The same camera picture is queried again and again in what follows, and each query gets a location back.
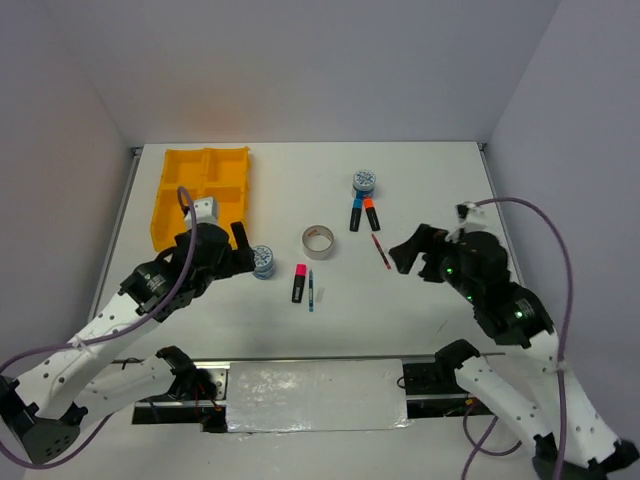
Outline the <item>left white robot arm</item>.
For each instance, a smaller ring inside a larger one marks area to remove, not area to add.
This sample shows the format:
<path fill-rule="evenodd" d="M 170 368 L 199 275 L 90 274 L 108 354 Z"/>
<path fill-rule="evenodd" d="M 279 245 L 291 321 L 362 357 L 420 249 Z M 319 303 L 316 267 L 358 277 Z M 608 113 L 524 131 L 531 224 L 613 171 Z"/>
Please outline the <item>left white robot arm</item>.
<path fill-rule="evenodd" d="M 212 400 L 215 379 L 176 346 L 109 375 L 104 369 L 209 285 L 254 270 L 244 226 L 200 223 L 175 246 L 137 266 L 64 349 L 15 379 L 1 379 L 1 419 L 34 469 L 53 468 L 82 430 L 150 397 Z"/>

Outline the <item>blue pen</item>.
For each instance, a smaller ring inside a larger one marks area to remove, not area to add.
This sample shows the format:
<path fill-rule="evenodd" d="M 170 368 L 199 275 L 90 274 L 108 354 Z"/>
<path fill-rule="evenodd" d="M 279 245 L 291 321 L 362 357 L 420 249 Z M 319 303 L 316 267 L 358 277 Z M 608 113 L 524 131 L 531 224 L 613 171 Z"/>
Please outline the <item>blue pen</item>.
<path fill-rule="evenodd" d="M 314 312 L 314 274 L 313 270 L 309 268 L 308 270 L 308 311 L 310 313 Z"/>

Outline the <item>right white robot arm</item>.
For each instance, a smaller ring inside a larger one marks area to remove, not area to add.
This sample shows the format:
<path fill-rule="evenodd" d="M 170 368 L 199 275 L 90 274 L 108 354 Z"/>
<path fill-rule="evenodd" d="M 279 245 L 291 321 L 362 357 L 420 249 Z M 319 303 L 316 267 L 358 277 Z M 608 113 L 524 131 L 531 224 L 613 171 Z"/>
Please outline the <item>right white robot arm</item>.
<path fill-rule="evenodd" d="M 606 424 L 561 360 L 549 314 L 532 291 L 512 281 L 499 240 L 482 231 L 454 241 L 448 236 L 422 224 L 389 255 L 401 274 L 422 258 L 419 277 L 455 289 L 471 305 L 483 332 L 505 347 L 532 396 L 526 398 L 491 372 L 466 340 L 437 352 L 436 383 L 446 391 L 462 388 L 504 421 L 531 453 L 540 479 L 605 479 L 638 461 L 636 445 Z"/>

